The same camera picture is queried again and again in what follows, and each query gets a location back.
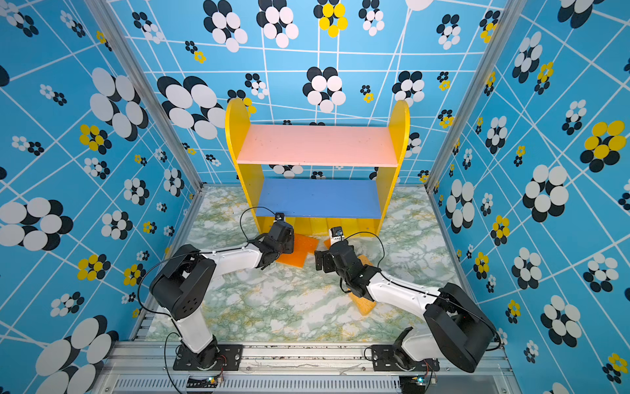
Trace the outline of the yellow sponge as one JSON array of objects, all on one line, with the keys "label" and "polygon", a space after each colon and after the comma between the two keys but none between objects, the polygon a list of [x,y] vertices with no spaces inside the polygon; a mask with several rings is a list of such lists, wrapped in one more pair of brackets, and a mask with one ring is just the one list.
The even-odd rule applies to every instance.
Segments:
[{"label": "yellow sponge", "polygon": [[315,236],[329,236],[329,226],[326,218],[311,219],[312,234]]},{"label": "yellow sponge", "polygon": [[310,218],[288,218],[287,222],[294,228],[296,234],[305,236],[313,234]]},{"label": "yellow sponge", "polygon": [[342,218],[341,227],[345,237],[349,237],[359,231],[359,222],[355,218]]}]

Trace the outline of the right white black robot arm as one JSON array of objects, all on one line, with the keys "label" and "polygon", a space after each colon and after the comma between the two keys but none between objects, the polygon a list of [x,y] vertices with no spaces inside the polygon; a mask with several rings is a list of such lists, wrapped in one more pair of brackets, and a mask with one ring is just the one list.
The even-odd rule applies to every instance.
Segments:
[{"label": "right white black robot arm", "polygon": [[496,341],[494,324],[454,283],[424,287],[392,277],[376,266],[364,264],[346,240],[314,255],[316,269],[336,273],[344,292],[423,319],[430,335],[405,328],[392,345],[392,358],[400,369],[412,370],[425,360],[445,358],[458,369],[472,373]]}]

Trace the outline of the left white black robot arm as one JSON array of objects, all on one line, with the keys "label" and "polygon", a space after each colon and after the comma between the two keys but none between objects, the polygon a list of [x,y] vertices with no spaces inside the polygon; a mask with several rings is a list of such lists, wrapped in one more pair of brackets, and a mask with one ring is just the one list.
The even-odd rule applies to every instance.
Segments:
[{"label": "left white black robot arm", "polygon": [[201,251],[180,247],[152,281],[149,290],[174,321],[185,356],[196,369],[208,370],[219,358],[218,341],[205,323],[202,303],[211,281],[245,269],[265,269],[295,248],[294,228],[283,220],[242,246]]}]

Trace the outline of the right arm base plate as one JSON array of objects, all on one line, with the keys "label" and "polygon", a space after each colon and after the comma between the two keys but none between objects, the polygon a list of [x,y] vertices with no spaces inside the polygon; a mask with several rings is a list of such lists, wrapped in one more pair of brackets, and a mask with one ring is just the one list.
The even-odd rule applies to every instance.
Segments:
[{"label": "right arm base plate", "polygon": [[375,372],[412,372],[426,374],[438,372],[441,369],[437,359],[425,359],[422,361],[413,361],[408,359],[402,361],[397,357],[393,345],[372,345],[370,346],[371,355],[369,359],[372,361],[372,368]]}]

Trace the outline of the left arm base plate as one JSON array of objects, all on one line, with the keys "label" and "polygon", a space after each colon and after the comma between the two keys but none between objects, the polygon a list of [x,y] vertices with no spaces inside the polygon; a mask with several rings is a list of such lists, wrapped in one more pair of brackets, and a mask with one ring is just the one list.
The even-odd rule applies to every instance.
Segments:
[{"label": "left arm base plate", "polygon": [[238,371],[242,361],[243,345],[215,345],[199,354],[184,345],[177,347],[172,369],[175,371]]}]

